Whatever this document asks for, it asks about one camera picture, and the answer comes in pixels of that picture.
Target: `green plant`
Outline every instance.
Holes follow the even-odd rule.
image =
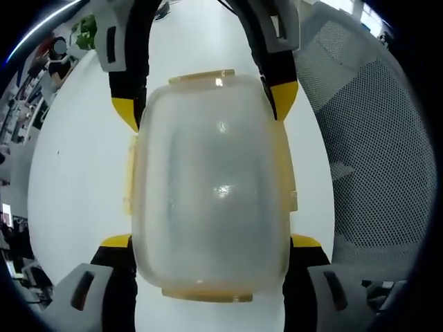
[[[74,24],[72,33],[69,37],[69,44],[71,45],[72,35],[77,35],[75,43],[82,50],[95,50],[94,37],[97,33],[97,23],[94,15],[88,15],[81,19],[80,22]]]

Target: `office chair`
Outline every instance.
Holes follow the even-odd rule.
[[[437,174],[404,72],[359,22],[321,2],[301,24],[296,68],[331,165],[332,263],[378,280],[405,279],[426,231]]]

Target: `plastic container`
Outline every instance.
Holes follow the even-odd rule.
[[[134,161],[132,239],[143,278],[168,296],[220,302],[281,285],[295,190],[288,155],[254,77],[203,73],[155,90]]]

